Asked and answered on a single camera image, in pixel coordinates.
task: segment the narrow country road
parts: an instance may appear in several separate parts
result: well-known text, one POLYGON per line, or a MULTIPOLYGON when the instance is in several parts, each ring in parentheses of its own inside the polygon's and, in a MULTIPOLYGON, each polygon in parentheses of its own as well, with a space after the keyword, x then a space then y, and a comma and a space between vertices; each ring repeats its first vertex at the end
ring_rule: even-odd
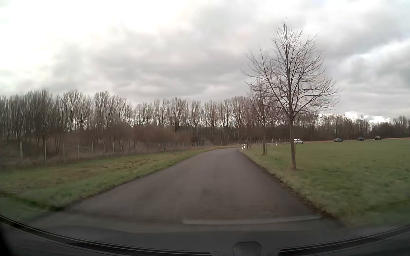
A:
POLYGON ((237 148, 198 154, 40 223, 65 224, 67 218, 73 223, 77 215, 131 223, 208 225, 318 218, 237 148))

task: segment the cloudy sky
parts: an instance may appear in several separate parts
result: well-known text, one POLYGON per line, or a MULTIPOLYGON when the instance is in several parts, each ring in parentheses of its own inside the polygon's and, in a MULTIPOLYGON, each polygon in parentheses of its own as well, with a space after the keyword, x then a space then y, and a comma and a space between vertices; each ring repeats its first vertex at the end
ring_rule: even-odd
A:
POLYGON ((284 20, 317 34, 333 112, 410 117, 410 0, 0 0, 0 94, 245 95, 246 54, 284 20))

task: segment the treeline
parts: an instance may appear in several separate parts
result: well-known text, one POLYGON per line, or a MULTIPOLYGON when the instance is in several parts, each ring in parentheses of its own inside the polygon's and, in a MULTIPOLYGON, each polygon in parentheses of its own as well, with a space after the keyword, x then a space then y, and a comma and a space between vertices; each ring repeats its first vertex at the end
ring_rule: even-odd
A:
MULTIPOLYGON (((10 97, 0 95, 0 140, 47 143, 59 150, 68 133, 81 140, 103 142, 201 142, 229 144, 263 138, 260 119, 246 96, 220 102, 187 101, 180 97, 158 99, 133 106, 109 92, 94 96, 78 90, 53 95, 47 89, 10 97)), ((304 141, 356 139, 357 137, 410 137, 410 119, 400 116, 374 125, 363 117, 340 114, 300 115, 295 137, 304 141)), ((269 111, 266 139, 287 141, 288 121, 279 111, 269 111)))

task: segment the grass field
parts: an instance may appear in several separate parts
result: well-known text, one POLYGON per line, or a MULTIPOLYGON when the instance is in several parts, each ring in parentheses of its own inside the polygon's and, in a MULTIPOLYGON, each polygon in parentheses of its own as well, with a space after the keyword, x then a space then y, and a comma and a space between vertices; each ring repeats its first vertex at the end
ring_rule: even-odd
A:
POLYGON ((0 172, 0 214, 24 221, 61 210, 71 203, 216 148, 225 147, 0 172))
POLYGON ((410 140, 317 142, 242 150, 317 208, 348 226, 410 223, 410 140))

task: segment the windshield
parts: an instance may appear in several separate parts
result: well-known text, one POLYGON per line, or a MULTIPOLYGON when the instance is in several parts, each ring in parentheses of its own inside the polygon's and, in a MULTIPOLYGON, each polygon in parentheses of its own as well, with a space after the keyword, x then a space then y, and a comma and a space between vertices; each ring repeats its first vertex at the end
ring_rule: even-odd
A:
POLYGON ((410 224, 410 3, 0 0, 0 216, 96 241, 410 224))

